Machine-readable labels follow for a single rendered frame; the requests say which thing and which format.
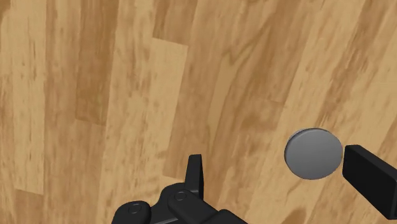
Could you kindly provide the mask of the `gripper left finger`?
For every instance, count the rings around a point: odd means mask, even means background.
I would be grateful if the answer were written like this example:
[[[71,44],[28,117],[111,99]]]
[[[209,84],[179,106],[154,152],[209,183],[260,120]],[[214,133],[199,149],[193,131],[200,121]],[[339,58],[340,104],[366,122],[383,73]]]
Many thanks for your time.
[[[190,155],[185,181],[166,186],[150,206],[137,200],[120,206],[111,224],[248,224],[227,209],[216,210],[204,201],[202,156]]]

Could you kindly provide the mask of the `grey round disc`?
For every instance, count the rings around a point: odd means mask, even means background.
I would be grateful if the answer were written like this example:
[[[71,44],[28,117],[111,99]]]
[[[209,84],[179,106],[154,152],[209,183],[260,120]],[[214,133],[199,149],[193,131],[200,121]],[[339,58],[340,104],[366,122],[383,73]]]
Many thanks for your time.
[[[307,128],[289,137],[284,161],[289,170],[302,179],[322,179],[332,174],[342,162],[343,145],[330,131]]]

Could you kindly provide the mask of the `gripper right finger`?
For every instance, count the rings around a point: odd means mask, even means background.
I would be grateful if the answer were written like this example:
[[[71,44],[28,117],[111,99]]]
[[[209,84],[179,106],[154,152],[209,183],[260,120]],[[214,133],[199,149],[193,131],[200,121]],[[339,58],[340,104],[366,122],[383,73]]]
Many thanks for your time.
[[[397,220],[397,169],[360,145],[347,145],[343,177],[386,219]]]

